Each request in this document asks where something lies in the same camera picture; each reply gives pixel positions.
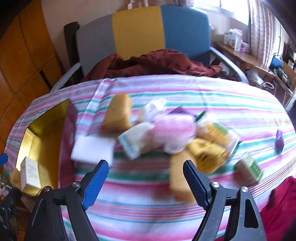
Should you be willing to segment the beige ointment box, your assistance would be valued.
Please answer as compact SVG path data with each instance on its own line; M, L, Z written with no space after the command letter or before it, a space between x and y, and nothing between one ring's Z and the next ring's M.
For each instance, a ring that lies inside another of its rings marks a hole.
M41 189L38 163L28 157L25 157L21 163L21 190L32 190L39 192Z

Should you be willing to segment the purple small box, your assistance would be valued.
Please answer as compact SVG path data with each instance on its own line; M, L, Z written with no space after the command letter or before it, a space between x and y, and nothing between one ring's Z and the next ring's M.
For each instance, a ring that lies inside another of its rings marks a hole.
M277 130L275 137L275 151L277 154L280 154L284 148L283 135L281 130Z

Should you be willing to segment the white foam block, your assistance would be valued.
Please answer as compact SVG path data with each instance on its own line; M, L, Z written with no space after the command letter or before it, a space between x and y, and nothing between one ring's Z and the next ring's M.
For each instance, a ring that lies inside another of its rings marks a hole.
M87 164L97 164L105 160L109 166L113 163L116 139L102 136L79 136L74 143L71 160Z

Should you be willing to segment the pink hair roller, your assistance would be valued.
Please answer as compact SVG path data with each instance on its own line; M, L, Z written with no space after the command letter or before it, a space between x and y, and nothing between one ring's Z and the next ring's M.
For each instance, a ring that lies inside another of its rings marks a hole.
M181 152L196 137L195 118L192 115L157 115L152 122L154 140L168 154Z

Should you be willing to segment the white plastic roll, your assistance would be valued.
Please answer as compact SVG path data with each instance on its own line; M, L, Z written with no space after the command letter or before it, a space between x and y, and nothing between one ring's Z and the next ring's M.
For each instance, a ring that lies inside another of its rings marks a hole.
M165 98L152 99L139 110L137 121L140 123L152 121L155 116L165 111L166 102Z

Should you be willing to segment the red cloth at corner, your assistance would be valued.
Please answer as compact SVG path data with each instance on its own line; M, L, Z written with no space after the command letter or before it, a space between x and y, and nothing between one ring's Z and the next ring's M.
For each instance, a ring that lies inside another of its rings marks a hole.
M294 240L295 229L295 178L286 178L272 190L267 205L260 211L267 240Z

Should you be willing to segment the green brown small box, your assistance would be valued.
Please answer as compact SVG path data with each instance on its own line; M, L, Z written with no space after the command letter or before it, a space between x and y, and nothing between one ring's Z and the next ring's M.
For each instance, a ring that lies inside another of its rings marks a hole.
M264 173L257 161L248 152L244 153L235 164L235 170L238 173L241 185L246 187L257 185Z

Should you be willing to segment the yellow sponge near front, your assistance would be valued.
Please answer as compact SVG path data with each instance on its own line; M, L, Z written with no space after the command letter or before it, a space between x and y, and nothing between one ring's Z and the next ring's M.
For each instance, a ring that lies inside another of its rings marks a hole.
M191 192L187 180L183 174L183 164L185 161L191 160L194 165L196 161L191 153L183 150L177 154L172 154L170 158L169 187L170 191L177 202L195 203L196 200Z

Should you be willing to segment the yellow sponge on bed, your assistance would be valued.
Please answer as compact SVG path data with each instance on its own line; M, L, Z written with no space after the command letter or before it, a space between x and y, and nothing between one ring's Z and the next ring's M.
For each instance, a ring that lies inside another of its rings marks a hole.
M112 97L103 120L103 128L111 132L124 132L130 128L132 101L128 94L119 93Z

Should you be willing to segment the beige packet with green text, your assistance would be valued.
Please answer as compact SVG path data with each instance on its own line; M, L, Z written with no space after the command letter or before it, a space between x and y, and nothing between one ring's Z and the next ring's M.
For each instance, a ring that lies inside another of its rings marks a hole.
M161 146L161 143L154 139L154 127L153 123L144 122L118 136L117 139L130 160Z

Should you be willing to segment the striped bed sheet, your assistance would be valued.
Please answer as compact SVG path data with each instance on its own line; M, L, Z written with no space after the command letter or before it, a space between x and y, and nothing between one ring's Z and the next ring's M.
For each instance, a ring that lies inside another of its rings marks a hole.
M226 188L239 188L234 166L248 152L264 171L250 189L259 209L271 191L295 176L295 129L271 93L243 82L184 75L152 75L102 79L67 87L35 99L16 121L6 141L8 167L14 169L26 127L48 109L70 99L77 109L76 135L100 131L107 107L116 94L132 100L132 121L154 98L166 99L166 112L178 106L193 114L207 110L241 139L236 155L211 175ZM277 130L284 148L275 151ZM197 204L175 202L169 190L170 157L162 150L129 160L117 146L108 178L88 217L100 240L191 240L204 216Z

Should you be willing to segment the wooden side desk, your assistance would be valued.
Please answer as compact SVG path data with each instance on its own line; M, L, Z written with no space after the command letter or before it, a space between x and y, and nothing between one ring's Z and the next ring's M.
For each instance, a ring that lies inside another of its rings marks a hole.
M276 80L277 84L290 98L294 97L293 91L290 90L276 74L274 74L269 68L264 68L263 64L250 54L234 51L231 47L224 45L223 43L215 42L214 46L220 52L225 52L233 59L238 61L242 65L241 69L243 71L245 71L246 69L255 69L257 72Z

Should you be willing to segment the grey yellow blue headboard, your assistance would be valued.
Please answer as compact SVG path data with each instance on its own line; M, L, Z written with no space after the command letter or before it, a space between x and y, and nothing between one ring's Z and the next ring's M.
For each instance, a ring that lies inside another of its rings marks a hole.
M123 59L173 49L204 65L210 63L208 16L181 6L148 6L98 18L76 33L84 75L111 54Z

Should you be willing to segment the window curtain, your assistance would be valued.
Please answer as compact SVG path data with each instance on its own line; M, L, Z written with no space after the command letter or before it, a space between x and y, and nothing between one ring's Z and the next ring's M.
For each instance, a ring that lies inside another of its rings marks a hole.
M276 17L261 1L248 1L250 54L262 68L269 68L276 41Z

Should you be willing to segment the grey metal bed rail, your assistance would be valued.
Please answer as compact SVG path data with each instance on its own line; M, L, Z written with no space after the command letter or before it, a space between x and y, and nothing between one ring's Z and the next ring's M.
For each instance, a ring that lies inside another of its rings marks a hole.
M224 54L219 52L214 47L210 47L209 52L215 56L215 60L214 60L215 62L219 62L219 61L222 62L226 67L228 67L230 70L233 70L236 73L240 82L249 84L248 78L245 75L245 73L235 63L233 63L228 57L226 57Z

